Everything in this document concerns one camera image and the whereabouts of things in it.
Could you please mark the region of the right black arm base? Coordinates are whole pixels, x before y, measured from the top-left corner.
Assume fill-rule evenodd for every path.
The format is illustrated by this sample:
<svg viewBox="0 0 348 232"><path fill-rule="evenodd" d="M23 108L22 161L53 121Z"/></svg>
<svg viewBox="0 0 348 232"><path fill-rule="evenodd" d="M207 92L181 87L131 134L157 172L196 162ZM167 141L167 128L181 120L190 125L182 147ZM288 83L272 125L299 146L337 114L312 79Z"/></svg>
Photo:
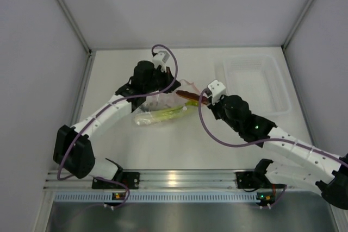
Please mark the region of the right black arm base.
<svg viewBox="0 0 348 232"><path fill-rule="evenodd" d="M258 183L254 178L253 171L240 171L235 173L237 188L250 191L259 188Z"/></svg>

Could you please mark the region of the clear zip top bag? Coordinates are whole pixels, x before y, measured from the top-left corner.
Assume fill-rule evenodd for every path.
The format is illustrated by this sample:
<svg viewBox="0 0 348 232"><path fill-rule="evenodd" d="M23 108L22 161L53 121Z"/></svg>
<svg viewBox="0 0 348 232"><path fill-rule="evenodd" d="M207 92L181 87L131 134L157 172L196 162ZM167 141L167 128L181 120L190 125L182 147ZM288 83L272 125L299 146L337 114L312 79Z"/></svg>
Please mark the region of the clear zip top bag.
<svg viewBox="0 0 348 232"><path fill-rule="evenodd" d="M146 98L133 112L133 121L138 126L163 124L188 116L197 111L198 102L180 97L176 92L161 93Z"/></svg>

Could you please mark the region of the green fake celery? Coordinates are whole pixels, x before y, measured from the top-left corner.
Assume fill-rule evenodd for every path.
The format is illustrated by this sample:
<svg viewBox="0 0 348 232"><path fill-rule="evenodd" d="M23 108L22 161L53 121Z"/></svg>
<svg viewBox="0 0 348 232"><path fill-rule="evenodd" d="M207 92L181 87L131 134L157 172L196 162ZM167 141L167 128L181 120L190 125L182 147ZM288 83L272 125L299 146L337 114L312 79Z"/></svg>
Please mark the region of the green fake celery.
<svg viewBox="0 0 348 232"><path fill-rule="evenodd" d="M139 108L134 112L134 122L138 126L148 126L166 121L182 118L196 111L198 106L185 104L176 104L175 106L159 111L143 112Z"/></svg>

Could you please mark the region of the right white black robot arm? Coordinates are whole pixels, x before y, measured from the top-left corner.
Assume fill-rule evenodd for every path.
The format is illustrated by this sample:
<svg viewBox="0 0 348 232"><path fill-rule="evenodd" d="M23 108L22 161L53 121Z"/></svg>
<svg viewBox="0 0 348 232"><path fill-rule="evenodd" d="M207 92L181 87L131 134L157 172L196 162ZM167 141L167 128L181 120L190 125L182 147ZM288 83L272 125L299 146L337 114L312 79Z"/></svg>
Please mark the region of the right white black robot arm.
<svg viewBox="0 0 348 232"><path fill-rule="evenodd" d="M262 159L254 169L261 187L282 184L312 191L329 204L347 209L347 157L322 151L288 134L274 122L253 114L237 95L212 95L207 106L215 119L224 121L245 141L277 153L296 166Z"/></svg>

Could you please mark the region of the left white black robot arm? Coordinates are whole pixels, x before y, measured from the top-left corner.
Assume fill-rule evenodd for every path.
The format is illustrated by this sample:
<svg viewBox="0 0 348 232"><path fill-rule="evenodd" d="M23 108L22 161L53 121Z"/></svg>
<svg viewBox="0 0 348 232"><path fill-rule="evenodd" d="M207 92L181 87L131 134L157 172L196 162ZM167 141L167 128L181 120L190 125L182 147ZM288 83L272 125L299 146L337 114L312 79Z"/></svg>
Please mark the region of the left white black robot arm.
<svg viewBox="0 0 348 232"><path fill-rule="evenodd" d="M111 188L122 184L121 167L108 159L98 159L93 143L123 117L140 107L148 96L170 93L180 87L177 74L169 67L140 61L133 75L122 85L105 105L91 116L69 127L59 128L53 160L58 171L67 170L78 179L100 177Z"/></svg>

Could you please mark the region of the dark red fake meat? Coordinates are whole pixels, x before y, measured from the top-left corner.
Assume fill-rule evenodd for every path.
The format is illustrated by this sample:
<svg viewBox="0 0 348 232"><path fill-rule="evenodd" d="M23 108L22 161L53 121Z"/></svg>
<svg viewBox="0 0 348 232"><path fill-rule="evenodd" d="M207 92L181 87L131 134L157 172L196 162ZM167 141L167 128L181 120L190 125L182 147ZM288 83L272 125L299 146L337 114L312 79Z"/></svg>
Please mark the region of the dark red fake meat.
<svg viewBox="0 0 348 232"><path fill-rule="evenodd" d="M183 91L183 90L177 90L176 94L179 97L188 100L189 105L198 106L198 104L199 104L200 95L198 95L196 93L189 92L189 91Z"/></svg>

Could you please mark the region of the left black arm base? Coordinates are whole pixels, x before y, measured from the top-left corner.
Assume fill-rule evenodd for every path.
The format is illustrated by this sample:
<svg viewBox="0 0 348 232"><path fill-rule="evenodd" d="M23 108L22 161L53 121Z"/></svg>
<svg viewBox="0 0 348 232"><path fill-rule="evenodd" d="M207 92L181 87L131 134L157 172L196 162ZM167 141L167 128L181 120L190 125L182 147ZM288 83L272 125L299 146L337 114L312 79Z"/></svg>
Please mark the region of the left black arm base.
<svg viewBox="0 0 348 232"><path fill-rule="evenodd" d="M137 190L139 188L140 183L140 173L139 172L122 172L119 174L116 174L113 181L117 181L129 189L135 189ZM101 181L98 179L94 179L92 182L92 189L96 190L107 190L107 189L122 189L122 186L112 184L110 182Z"/></svg>

